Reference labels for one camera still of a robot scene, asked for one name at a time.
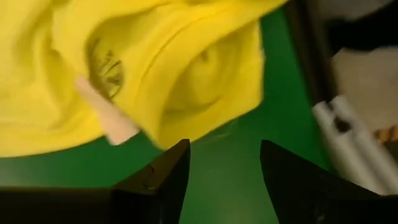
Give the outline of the black aluminium table frame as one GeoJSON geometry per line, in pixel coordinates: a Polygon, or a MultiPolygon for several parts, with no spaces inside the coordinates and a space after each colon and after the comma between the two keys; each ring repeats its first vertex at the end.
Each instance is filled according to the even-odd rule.
{"type": "Polygon", "coordinates": [[[284,6],[292,42],[312,105],[338,95],[329,45],[312,0],[288,0],[284,6]]]}

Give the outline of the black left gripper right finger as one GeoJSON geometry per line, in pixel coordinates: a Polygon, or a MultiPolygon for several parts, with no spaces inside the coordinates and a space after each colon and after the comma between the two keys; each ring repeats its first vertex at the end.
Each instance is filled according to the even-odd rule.
{"type": "Polygon", "coordinates": [[[279,224],[398,224],[398,195],[374,193],[269,140],[260,160],[279,224]]]}

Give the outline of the green table mat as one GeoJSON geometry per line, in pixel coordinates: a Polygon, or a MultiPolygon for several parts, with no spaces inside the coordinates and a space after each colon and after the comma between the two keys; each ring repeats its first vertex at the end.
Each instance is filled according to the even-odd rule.
{"type": "MultiPolygon", "coordinates": [[[[310,109],[302,71],[279,9],[261,21],[266,54],[259,107],[191,145],[190,176],[180,224],[277,224],[259,152],[268,139],[320,165],[328,159],[310,109]]],[[[37,156],[0,158],[0,186],[108,187],[159,154],[143,134],[120,146],[100,138],[37,156]]]]}

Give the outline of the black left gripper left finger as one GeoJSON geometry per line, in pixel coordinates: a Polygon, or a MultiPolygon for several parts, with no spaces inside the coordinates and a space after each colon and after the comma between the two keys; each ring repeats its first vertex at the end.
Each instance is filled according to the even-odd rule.
{"type": "Polygon", "coordinates": [[[178,224],[189,171],[183,139],[111,187],[0,187],[0,224],[178,224]]]}

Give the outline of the silver metal bracket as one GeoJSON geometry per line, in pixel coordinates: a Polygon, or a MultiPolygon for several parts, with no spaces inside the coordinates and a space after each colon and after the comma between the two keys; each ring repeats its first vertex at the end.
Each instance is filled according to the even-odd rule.
{"type": "Polygon", "coordinates": [[[345,96],[321,101],[312,111],[326,137],[332,163],[344,178],[380,195],[398,195],[398,164],[345,96]]]}

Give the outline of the yellow garment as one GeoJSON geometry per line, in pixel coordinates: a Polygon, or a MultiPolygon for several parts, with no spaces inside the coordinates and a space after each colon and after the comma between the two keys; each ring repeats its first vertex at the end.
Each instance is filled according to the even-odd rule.
{"type": "Polygon", "coordinates": [[[168,149],[258,107],[288,0],[0,0],[0,157],[144,133],[168,149]]]}

